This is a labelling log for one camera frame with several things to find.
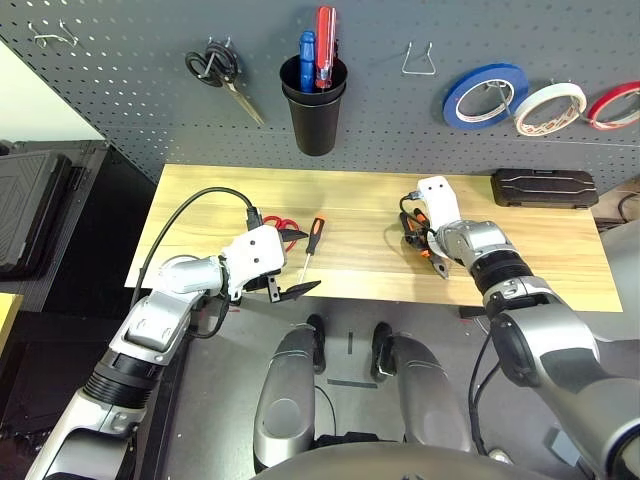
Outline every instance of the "black case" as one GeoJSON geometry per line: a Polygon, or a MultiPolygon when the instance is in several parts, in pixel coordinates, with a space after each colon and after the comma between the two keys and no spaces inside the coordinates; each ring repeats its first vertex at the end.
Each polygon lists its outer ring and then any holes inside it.
{"type": "Polygon", "coordinates": [[[0,279],[38,269],[70,173],[52,151],[0,157],[0,279]]]}
{"type": "Polygon", "coordinates": [[[589,208],[598,203],[593,177],[580,170],[501,168],[491,176],[502,207],[589,208]]]}

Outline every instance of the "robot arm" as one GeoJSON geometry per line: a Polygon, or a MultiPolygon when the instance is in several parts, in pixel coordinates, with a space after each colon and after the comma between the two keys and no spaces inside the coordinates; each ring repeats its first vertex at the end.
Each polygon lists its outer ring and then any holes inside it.
{"type": "Polygon", "coordinates": [[[435,230],[430,241],[467,269],[483,295],[507,378],[540,395],[595,472],[640,477],[640,382],[602,369],[589,328],[496,224],[460,219],[443,177],[419,189],[435,230]]]}
{"type": "Polygon", "coordinates": [[[205,294],[223,292],[238,300],[245,285],[262,277],[271,301],[295,298],[318,283],[292,287],[295,295],[280,293],[274,277],[285,263],[281,233],[269,225],[236,237],[221,257],[166,262],[156,287],[131,309],[87,384],[72,397],[27,480],[120,478],[149,395],[187,331],[192,307],[205,294]]]}

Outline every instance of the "pegboard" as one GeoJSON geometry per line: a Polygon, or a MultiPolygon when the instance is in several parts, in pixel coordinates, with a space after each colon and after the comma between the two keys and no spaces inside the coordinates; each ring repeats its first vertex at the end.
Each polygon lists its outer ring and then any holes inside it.
{"type": "MultiPolygon", "coordinates": [[[[619,0],[336,0],[339,54],[349,78],[335,149],[307,157],[295,144],[278,71],[313,28],[318,2],[283,0],[14,0],[0,6],[0,39],[108,141],[157,180],[165,162],[419,173],[498,167],[589,171],[600,192],[640,174],[638,124],[601,132],[577,120],[545,137],[510,120],[479,131],[444,122],[442,100],[460,75],[495,62],[523,67],[531,91],[573,81],[590,103],[640,78],[640,3],[619,0]],[[27,28],[79,38],[40,49],[27,28]],[[191,77],[184,54],[231,36],[237,84],[260,111],[258,127],[224,89],[191,77]],[[438,73],[426,66],[427,42],[438,73]]],[[[479,95],[476,108],[486,103],[479,95]]],[[[566,108],[556,102],[533,122],[566,108]]],[[[640,97],[626,105],[640,104],[640,97]]]]}

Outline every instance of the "wooden tabletop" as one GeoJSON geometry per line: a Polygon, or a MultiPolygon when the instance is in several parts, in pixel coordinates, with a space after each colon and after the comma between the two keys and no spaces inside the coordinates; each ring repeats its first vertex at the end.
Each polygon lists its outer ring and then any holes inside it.
{"type": "Polygon", "coordinates": [[[13,327],[18,309],[22,304],[22,295],[0,293],[0,353],[4,349],[13,327]]]}
{"type": "MultiPolygon", "coordinates": [[[[225,186],[247,195],[263,216],[294,219],[307,232],[316,215],[326,218],[305,276],[305,281],[322,283],[308,295],[481,305],[481,295],[462,267],[450,262],[449,279],[444,280],[403,241],[398,200],[427,176],[168,164],[126,285],[135,285],[149,247],[173,211],[198,190],[225,186]]],[[[458,197],[462,217],[496,222],[534,274],[547,280],[574,309],[621,311],[589,210],[499,207],[493,201],[489,177],[446,178],[458,197]]],[[[424,209],[421,203],[416,206],[424,209]]],[[[213,193],[198,199],[167,233],[144,286],[153,286],[158,267],[173,256],[220,253],[234,236],[246,231],[245,218],[244,204],[231,195],[213,193]]],[[[303,240],[289,253],[278,276],[283,290],[297,283],[305,248],[303,240]]]]}

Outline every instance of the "tape roll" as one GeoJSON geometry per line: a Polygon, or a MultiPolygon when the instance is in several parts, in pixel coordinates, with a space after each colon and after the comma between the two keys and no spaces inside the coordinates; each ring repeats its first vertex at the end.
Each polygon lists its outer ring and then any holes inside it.
{"type": "Polygon", "coordinates": [[[502,101],[490,112],[482,115],[465,115],[460,111],[460,103],[474,88],[501,82],[509,88],[505,96],[509,110],[515,110],[526,98],[529,92],[529,81],[524,71],[517,65],[510,63],[493,63],[471,70],[458,80],[447,93],[442,104],[442,115],[445,121],[454,128],[463,130],[477,130],[491,127],[509,115],[502,101]]]}
{"type": "Polygon", "coordinates": [[[623,85],[619,85],[613,90],[609,90],[602,97],[600,97],[591,107],[587,117],[589,118],[591,125],[596,130],[615,130],[617,128],[628,127],[634,122],[640,120],[640,95],[637,96],[639,103],[638,108],[631,112],[629,115],[617,118],[615,120],[609,120],[608,122],[599,122],[598,115],[604,108],[610,103],[615,102],[618,98],[629,95],[630,93],[640,94],[640,82],[630,82],[623,85]]]}
{"type": "Polygon", "coordinates": [[[556,132],[569,125],[578,118],[582,112],[584,112],[585,108],[587,108],[587,97],[585,97],[584,92],[578,85],[573,83],[556,83],[549,85],[548,87],[531,94],[516,109],[516,129],[518,130],[518,133],[528,137],[548,135],[549,133],[556,132]],[[578,105],[576,106],[575,102],[571,102],[571,106],[561,115],[547,122],[540,123],[538,125],[525,123],[527,115],[529,115],[533,109],[538,108],[543,103],[561,97],[570,97],[571,99],[575,99],[578,105]]]}

